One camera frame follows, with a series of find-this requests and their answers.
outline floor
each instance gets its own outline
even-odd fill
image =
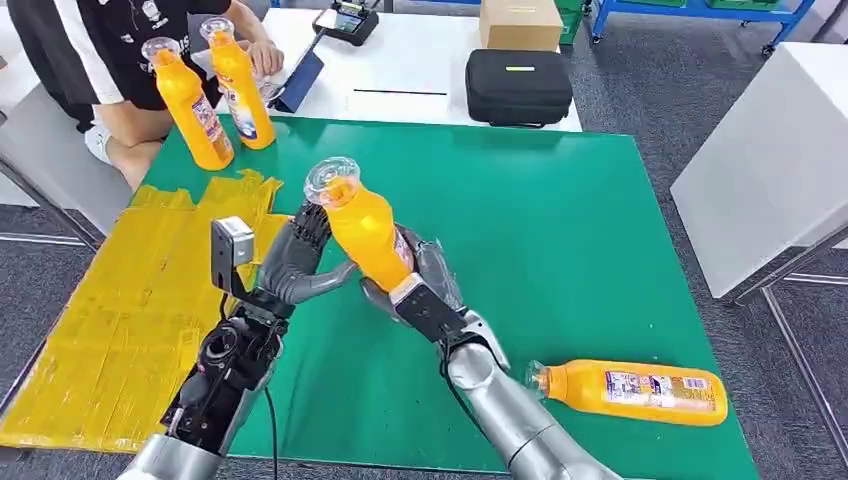
[[[290,6],[317,5],[293,0]],[[476,15],[476,7],[398,0],[399,13]],[[604,40],[592,46],[587,23],[564,54],[580,117],[587,131],[634,135],[686,273],[725,384],[760,475],[764,479],[848,478],[813,407],[800,375],[761,299],[748,308],[713,300],[700,273],[669,186],[750,82],[763,60],[760,46],[774,26],[741,29],[731,21],[683,20],[613,14]],[[56,230],[38,210],[0,207],[0,231]],[[817,273],[845,273],[848,258],[834,252]],[[90,256],[73,247],[0,243],[0,390],[10,384],[38,338],[61,310]],[[838,287],[783,284],[776,288],[799,341],[836,414],[848,421],[848,296]],[[86,452],[38,451],[26,461],[0,466],[0,479],[110,479],[129,457]],[[270,478],[270,462],[229,460],[219,478]],[[481,479],[481,475],[436,474],[356,467],[287,464],[280,478]],[[693,468],[692,478],[697,478]]]

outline green table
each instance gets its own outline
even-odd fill
[[[466,302],[489,320],[515,378],[533,359],[718,372],[630,137],[307,118],[275,125],[275,144],[237,147],[233,165],[214,173],[196,168],[171,135],[145,182],[187,188],[196,201],[213,175],[252,168],[285,182],[274,210],[292,213],[309,168],[349,156],[397,221],[442,242]],[[227,118],[225,127],[235,139]],[[331,242],[322,268],[341,259]],[[281,457],[504,471],[445,388],[434,347],[367,304],[356,282],[297,308],[270,388]],[[720,426],[697,428],[546,406],[626,477],[757,476],[732,409]],[[271,455],[264,402],[231,454]]]

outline cardboard box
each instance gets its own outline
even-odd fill
[[[561,31],[554,0],[483,0],[480,5],[483,48],[553,52]]]

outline plastic bottle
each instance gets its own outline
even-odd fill
[[[556,367],[531,362],[527,385],[586,413],[680,425],[718,425],[727,417],[719,378],[694,368],[572,360]]]
[[[233,23],[223,17],[212,17],[200,26],[241,141],[248,148],[261,150],[273,143],[276,135],[256,88],[250,57],[236,43],[234,31]]]
[[[156,87],[180,129],[195,163],[221,170],[233,160],[233,144],[203,93],[200,77],[183,63],[176,40],[156,37],[141,52],[156,70]]]
[[[332,157],[312,167],[303,191],[324,207],[333,237],[362,270],[386,292],[411,272],[412,251],[395,228],[392,207],[359,181],[359,165]]]

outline clear bottle cap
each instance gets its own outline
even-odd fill
[[[180,44],[173,38],[151,38],[141,46],[141,54],[154,67],[168,65],[180,59]]]
[[[233,33],[235,31],[233,22],[224,17],[212,17],[200,25],[200,34],[212,46],[234,42]]]
[[[306,199],[325,208],[336,208],[359,190],[359,165],[347,157],[330,157],[318,162],[306,175]]]
[[[524,385],[537,397],[547,397],[551,386],[548,367],[535,360],[531,361],[524,374]]]

